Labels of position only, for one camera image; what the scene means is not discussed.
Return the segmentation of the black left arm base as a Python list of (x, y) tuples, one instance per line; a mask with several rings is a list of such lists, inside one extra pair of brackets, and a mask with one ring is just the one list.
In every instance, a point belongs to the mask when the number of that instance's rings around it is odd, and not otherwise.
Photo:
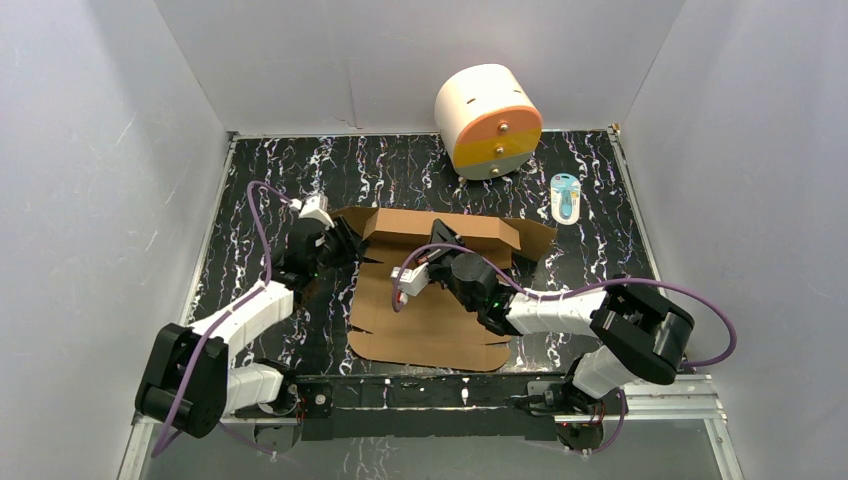
[(260, 360), (228, 372), (225, 413), (254, 409), (273, 417), (326, 419), (332, 415), (332, 400), (330, 383)]

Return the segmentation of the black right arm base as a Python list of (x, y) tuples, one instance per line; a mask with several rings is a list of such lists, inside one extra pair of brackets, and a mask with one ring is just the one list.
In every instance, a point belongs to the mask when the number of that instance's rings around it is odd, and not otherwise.
[(622, 388), (613, 391), (619, 402), (619, 419), (611, 436), (605, 440), (603, 421), (606, 403), (579, 390), (574, 378), (583, 356), (575, 360), (560, 381), (535, 380), (527, 383), (524, 394), (512, 395), (505, 404), (531, 416), (578, 415), (589, 416), (587, 421), (560, 422), (557, 437), (564, 448), (583, 456), (591, 456), (611, 446), (618, 438), (624, 425), (629, 406)]

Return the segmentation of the brown cardboard box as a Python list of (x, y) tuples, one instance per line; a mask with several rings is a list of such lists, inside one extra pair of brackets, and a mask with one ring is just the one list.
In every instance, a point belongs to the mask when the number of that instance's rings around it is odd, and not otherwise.
[(437, 285), (428, 285), (394, 312), (393, 268), (428, 243), (436, 219), (456, 231), (470, 249), (508, 269), (512, 257), (539, 261), (556, 238), (555, 228), (529, 219), (379, 207), (348, 206), (343, 217), (368, 243), (350, 313), (348, 343), (360, 357), (379, 362), (491, 372), (510, 357), (509, 339), (489, 332), (475, 314)]

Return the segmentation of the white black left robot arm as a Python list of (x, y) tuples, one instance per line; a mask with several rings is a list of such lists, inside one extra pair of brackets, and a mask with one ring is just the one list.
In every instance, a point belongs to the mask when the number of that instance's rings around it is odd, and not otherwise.
[(227, 414), (263, 405), (275, 416), (299, 409), (294, 374), (271, 360), (233, 368), (248, 343), (294, 314), (326, 270), (346, 267), (367, 244), (342, 217), (294, 223), (283, 247), (245, 294), (188, 326), (165, 325), (154, 340), (135, 397), (138, 413), (195, 438)]

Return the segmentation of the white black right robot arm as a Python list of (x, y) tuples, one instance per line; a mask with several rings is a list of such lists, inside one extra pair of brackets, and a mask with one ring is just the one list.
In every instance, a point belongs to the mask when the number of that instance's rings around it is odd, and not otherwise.
[(572, 364), (563, 387), (565, 405), (577, 414), (590, 413), (603, 396), (636, 379), (673, 383), (694, 329), (693, 317), (650, 279), (622, 277), (561, 293), (522, 287), (467, 248), (441, 220), (434, 221), (429, 244), (412, 258), (414, 279), (404, 286), (405, 294), (436, 283), (491, 333), (596, 338), (599, 348)]

